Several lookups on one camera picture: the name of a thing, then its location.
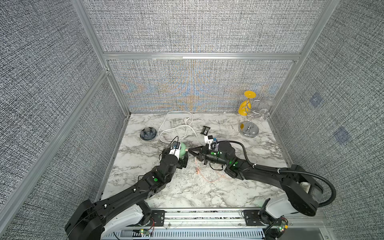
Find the orange wire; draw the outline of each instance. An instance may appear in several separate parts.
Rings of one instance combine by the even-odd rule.
[[[213,180],[213,181],[208,181],[208,180],[204,177],[204,175],[201,173],[200,168],[197,166],[196,157],[195,157],[195,164],[196,164],[196,168],[197,168],[197,174],[200,174],[200,175],[204,178],[204,180],[207,181],[207,182],[216,182],[217,180],[219,180],[219,179],[222,178],[222,177],[226,178],[224,175],[221,175],[221,174],[218,174],[218,173],[217,173],[218,175],[220,175],[220,177],[218,177],[217,179],[215,179],[215,180]]]

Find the white power cable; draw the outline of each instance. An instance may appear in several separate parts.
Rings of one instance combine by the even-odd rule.
[[[170,128],[170,129],[166,129],[166,130],[163,130],[163,131],[160,132],[161,127],[164,125],[165,121],[167,120],[167,116],[168,116],[168,114],[170,114],[170,113],[189,113],[189,114],[191,115],[191,117],[192,117],[192,120],[191,120],[191,122],[190,122],[189,124],[187,124],[189,118],[184,118],[184,124],[183,124],[183,125],[180,125],[180,126],[177,126],[177,127],[174,127],[174,128]],[[165,139],[162,139],[162,138],[161,138],[161,134],[163,134],[163,133],[166,132],[166,131],[172,131],[172,130],[177,129],[177,128],[179,128],[179,127],[185,127],[185,134],[184,134],[183,137],[179,138],[179,140],[182,140],[182,139],[184,139],[184,138],[186,138],[186,137],[188,136],[188,134],[189,134],[188,129],[190,128],[190,129],[192,129],[192,131],[193,131],[193,133],[195,134],[195,136],[196,136],[197,140],[199,141],[199,143],[202,144],[202,145],[204,145],[204,144],[200,141],[200,139],[197,137],[197,134],[196,134],[195,130],[190,126],[192,122],[193,122],[193,115],[192,115],[191,112],[188,112],[188,111],[171,111],[171,112],[168,112],[167,115],[166,115],[166,117],[164,118],[163,123],[162,123],[162,124],[160,125],[160,127],[159,127],[159,133],[160,133],[160,134],[159,134],[159,138],[160,138],[160,141],[162,141],[162,142],[172,142],[172,140],[165,140]]]

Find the yellow cup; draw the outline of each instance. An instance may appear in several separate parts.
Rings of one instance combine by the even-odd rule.
[[[246,116],[248,114],[248,111],[251,109],[250,99],[251,98],[255,98],[256,97],[256,93],[252,92],[252,91],[245,91],[244,92],[244,96],[247,98],[247,100],[245,100],[244,102],[242,102],[240,104],[238,113],[240,115]]]

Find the round metal base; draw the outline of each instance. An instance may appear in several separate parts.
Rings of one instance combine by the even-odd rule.
[[[239,132],[245,137],[256,137],[259,134],[259,128],[253,122],[244,121],[239,124]]]

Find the green ball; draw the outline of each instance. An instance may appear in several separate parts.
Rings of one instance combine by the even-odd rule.
[[[184,155],[185,155],[185,144],[184,143],[180,143],[180,155],[179,155],[179,158],[184,158]]]

